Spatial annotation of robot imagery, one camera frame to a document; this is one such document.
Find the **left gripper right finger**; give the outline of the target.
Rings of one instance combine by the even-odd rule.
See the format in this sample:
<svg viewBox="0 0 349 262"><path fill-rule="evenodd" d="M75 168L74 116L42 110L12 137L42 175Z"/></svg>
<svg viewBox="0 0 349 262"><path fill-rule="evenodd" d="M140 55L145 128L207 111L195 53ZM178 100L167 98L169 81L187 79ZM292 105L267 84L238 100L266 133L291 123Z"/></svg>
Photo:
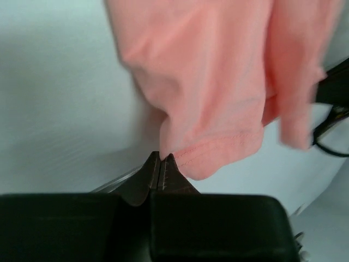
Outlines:
<svg viewBox="0 0 349 262"><path fill-rule="evenodd" d="M201 194L161 161L149 198L153 261L299 261L282 204L267 195Z"/></svg>

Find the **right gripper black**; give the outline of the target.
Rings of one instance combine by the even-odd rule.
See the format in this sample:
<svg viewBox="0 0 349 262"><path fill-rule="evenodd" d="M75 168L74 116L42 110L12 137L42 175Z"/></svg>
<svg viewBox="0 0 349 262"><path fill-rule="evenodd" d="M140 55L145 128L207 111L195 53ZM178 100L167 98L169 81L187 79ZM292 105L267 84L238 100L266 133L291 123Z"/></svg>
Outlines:
<svg viewBox="0 0 349 262"><path fill-rule="evenodd" d="M316 103L348 106L348 64L347 58L327 71L327 77L318 84Z"/></svg>

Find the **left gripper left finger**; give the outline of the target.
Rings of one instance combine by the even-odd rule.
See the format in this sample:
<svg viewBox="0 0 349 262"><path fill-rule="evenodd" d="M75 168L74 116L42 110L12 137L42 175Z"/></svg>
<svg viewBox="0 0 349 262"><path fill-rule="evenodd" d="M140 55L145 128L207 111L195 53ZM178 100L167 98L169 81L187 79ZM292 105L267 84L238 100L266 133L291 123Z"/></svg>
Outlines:
<svg viewBox="0 0 349 262"><path fill-rule="evenodd" d="M148 196L160 158L111 193L1 196L1 261L150 261Z"/></svg>

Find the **salmon pink t-shirt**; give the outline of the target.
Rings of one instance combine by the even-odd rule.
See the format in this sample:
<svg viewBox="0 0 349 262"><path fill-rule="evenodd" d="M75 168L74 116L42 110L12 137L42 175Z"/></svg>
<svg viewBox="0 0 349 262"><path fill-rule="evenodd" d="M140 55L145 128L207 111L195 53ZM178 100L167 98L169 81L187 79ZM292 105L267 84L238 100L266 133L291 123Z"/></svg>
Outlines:
<svg viewBox="0 0 349 262"><path fill-rule="evenodd" d="M280 141L310 146L311 105L343 1L107 1L119 58L165 113L160 156L203 180Z"/></svg>

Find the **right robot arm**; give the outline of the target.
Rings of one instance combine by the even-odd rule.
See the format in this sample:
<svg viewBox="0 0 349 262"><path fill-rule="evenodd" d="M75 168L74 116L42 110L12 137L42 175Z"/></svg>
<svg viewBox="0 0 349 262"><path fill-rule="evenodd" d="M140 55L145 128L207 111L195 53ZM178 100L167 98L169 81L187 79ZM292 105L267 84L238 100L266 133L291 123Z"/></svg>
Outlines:
<svg viewBox="0 0 349 262"><path fill-rule="evenodd" d="M314 128L312 144L331 156L347 158L348 144L337 139L348 139L348 59L327 71L327 77L318 84L316 103L331 108Z"/></svg>

